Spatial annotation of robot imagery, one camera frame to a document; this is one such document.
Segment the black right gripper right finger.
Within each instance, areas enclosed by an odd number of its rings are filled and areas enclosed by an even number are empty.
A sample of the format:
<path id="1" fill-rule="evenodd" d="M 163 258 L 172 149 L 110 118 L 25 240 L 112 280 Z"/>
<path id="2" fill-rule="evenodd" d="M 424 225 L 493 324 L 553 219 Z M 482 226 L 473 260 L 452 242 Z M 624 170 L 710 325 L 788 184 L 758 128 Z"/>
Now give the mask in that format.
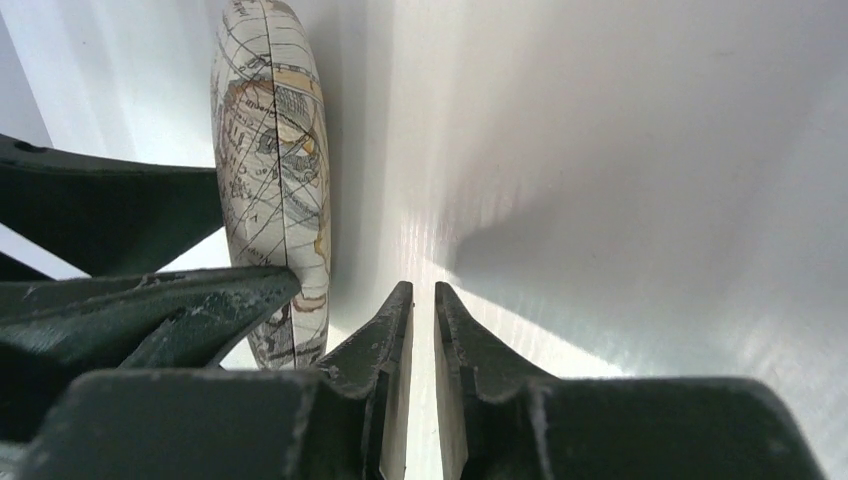
<path id="1" fill-rule="evenodd" d="M 435 286 L 447 479 L 820 479 L 793 416 L 738 377 L 563 379 Z"/>

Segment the map print glasses case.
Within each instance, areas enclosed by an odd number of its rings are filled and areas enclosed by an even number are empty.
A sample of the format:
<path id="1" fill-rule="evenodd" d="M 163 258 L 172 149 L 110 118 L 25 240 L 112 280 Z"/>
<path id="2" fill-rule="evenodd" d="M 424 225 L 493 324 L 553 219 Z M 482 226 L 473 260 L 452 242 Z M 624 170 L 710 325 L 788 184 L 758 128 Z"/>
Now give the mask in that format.
<path id="1" fill-rule="evenodd" d="M 331 273 L 325 105 L 304 27 L 283 1 L 229 1 L 210 80 L 230 260 L 285 266 L 300 291 L 248 341 L 263 369 L 301 369 L 327 348 Z"/>

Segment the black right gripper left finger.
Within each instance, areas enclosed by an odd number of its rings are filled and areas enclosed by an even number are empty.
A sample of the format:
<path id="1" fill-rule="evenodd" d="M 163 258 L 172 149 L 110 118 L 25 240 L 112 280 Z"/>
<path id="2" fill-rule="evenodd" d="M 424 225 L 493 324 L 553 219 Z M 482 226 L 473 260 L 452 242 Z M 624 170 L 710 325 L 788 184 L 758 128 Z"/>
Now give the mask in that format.
<path id="1" fill-rule="evenodd" d="M 20 479 L 401 479 L 413 287 L 311 367 L 100 370 L 74 381 Z"/>

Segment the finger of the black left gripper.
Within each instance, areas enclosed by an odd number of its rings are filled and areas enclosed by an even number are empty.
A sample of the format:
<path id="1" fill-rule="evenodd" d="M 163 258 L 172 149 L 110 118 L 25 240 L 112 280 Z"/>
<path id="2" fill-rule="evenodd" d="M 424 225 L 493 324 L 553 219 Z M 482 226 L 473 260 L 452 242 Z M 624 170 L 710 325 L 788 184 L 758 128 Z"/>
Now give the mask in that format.
<path id="1" fill-rule="evenodd" d="M 30 441 L 87 372 L 217 366 L 300 290 L 279 266 L 2 283 L 2 441 Z"/>
<path id="2" fill-rule="evenodd" d="M 92 276 L 154 272 L 223 225 L 212 168 L 1 138 L 1 222 Z"/>

